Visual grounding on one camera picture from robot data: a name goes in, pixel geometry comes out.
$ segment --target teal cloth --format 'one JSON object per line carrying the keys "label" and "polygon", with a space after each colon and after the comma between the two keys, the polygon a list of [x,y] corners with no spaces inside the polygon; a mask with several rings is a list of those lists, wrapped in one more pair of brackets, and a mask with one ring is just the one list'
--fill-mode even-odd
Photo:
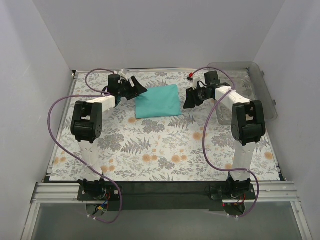
{"label": "teal cloth", "polygon": [[135,98],[137,119],[181,115],[177,85],[157,86]]}

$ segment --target floral pattern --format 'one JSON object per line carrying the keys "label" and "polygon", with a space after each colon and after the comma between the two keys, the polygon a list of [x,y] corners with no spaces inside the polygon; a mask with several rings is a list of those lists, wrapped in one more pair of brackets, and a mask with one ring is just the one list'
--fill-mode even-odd
{"label": "floral pattern", "polygon": [[[238,91],[245,97],[253,92],[247,85],[249,76],[245,70],[228,72],[236,80]],[[147,88],[177,84],[182,115],[136,119],[135,100],[122,99],[114,109],[102,116],[102,133],[98,139],[99,161],[105,176],[115,181],[224,181],[227,172],[212,169],[205,161],[202,150],[204,125],[214,105],[213,100],[205,101],[194,109],[183,109],[188,72],[129,72]],[[219,74],[221,81],[225,78]],[[85,84],[85,74],[76,80],[74,94],[96,95]],[[89,84],[102,90],[108,85],[108,73],[94,73],[88,78]],[[73,98],[63,123],[60,143],[80,156],[80,148],[70,132],[75,102],[87,98]],[[205,149],[215,166],[231,169],[234,157],[234,139],[229,125],[219,122],[228,118],[228,111],[220,108],[218,119],[214,113],[206,131]],[[251,164],[251,170],[259,180],[280,180],[276,156],[272,153],[270,140],[265,135],[258,143]],[[51,181],[76,181],[84,175],[84,166],[59,149],[52,163]]]}

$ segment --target white wall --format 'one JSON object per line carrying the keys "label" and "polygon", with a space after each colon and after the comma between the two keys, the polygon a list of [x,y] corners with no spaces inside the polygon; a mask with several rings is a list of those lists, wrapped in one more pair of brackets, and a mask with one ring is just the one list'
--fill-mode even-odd
{"label": "white wall", "polygon": [[285,0],[33,0],[72,70],[253,61]]}
{"label": "white wall", "polygon": [[280,167],[320,239],[320,1],[286,0],[254,61],[277,102],[268,131]]}
{"label": "white wall", "polygon": [[48,110],[72,73],[32,0],[0,0],[0,33],[0,239],[17,240],[54,146]]}

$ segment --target plastic tray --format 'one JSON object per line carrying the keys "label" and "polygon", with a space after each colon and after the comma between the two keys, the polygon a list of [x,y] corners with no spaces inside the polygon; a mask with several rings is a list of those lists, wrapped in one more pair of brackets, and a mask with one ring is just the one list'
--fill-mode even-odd
{"label": "plastic tray", "polygon": [[[236,91],[250,100],[260,100],[263,104],[264,119],[266,122],[277,119],[278,114],[275,108],[276,102],[271,98],[265,83],[263,72],[259,66],[251,61],[243,62],[213,62],[208,67],[214,67],[233,73]],[[221,82],[231,82],[222,73],[218,73]],[[221,125],[231,125],[232,113],[223,105],[219,105],[216,110],[218,122]]]}

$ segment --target folded cloth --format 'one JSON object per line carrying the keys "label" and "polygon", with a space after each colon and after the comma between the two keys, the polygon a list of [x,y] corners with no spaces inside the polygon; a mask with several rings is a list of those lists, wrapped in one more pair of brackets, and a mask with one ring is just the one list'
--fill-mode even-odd
{"label": "folded cloth", "polygon": [[157,86],[135,98],[137,119],[181,115],[177,85]]}

